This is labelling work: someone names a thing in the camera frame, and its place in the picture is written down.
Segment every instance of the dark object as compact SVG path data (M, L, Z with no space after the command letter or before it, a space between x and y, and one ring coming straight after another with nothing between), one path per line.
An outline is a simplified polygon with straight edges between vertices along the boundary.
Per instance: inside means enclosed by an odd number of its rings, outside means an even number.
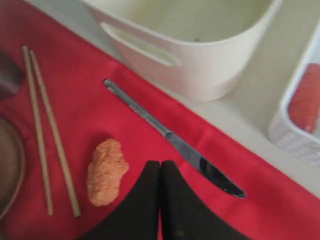
M244 198L245 193L237 187L218 168L213 166L197 150L187 144L181 137L162 125L157 119L150 115L144 108L138 105L130 96L123 92L114 82L107 79L104 81L107 88L124 101L131 109L157 129L179 152L180 154L211 183L221 190L238 198Z
M0 118L0 219L13 204L25 173L25 152L20 136Z
M174 161L162 163L159 196L164 240L248 239L204 205Z
M0 100L12 97L21 88L23 73L0 51Z
M159 162L148 161L119 206L78 240L157 240L159 178Z

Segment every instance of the chopstick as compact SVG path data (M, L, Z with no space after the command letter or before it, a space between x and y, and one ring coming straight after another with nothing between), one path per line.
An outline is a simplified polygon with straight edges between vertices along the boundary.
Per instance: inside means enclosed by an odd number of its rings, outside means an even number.
M75 217L79 217L81 215L81 211L80 211L80 206L79 206L77 195L76 195L75 186L74 186L72 176L70 173L70 169L68 166L68 161L67 161L65 149L64 149L64 146L63 146L61 138L60 138L59 129L58 129L58 126L56 123L54 112L51 107L50 100L49 100L49 97L47 94L44 79L43 79L35 52L33 50L30 50L29 52L30 52L30 56L31 56L31 61L33 63L34 72L35 72L35 75L37 78L37 82L39 85L40 93L42 96L44 108L45 108L46 114L48 116L51 130L53 133L53 139L54 139L56 150L57 150L57 153L58 153L58 156L60 159L60 164L62 167L64 180L66 183L66 187L67 187L69 198L70 198L71 205L72 205L73 215Z
M54 206L53 206L52 197L51 197L48 162L47 162L45 141L44 141L42 125L41 125L40 112L38 107L38 98L37 98L36 87L35 87L35 79L32 72L32 66L31 66L28 47L24 45L22 47L22 52L23 52L23 57L25 62L27 81L29 85L31 105L33 109L35 132L36 132L36 139L37 139L39 157L40 157L41 168L42 168L42 178L43 178L44 192L46 197L47 211L48 211L48 214L52 216L54 214Z

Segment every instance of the brown bowl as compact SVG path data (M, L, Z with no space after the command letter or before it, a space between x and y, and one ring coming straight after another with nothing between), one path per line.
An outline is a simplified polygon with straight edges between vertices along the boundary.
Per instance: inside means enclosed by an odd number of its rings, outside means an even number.
M14 127L0 118L0 219L18 195L24 173L22 141Z

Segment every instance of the fried food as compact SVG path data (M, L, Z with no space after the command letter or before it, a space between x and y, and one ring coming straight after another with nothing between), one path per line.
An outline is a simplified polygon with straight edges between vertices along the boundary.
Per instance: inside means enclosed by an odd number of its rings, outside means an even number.
M111 204L119 195L122 177L129 170L121 152L121 144L109 138L99 144L88 167L87 191L90 202L96 206Z

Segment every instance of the knife handle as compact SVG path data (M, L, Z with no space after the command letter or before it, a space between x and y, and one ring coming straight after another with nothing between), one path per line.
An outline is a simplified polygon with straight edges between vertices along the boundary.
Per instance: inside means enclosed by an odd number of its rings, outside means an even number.
M107 79L104 84L109 89L110 92L114 93L118 98L125 102L129 108L136 112L141 118L146 120L150 125L152 125L163 137L172 131L160 123L155 117L153 117L147 110L141 107L135 100L133 100L129 95L121 90L113 81Z

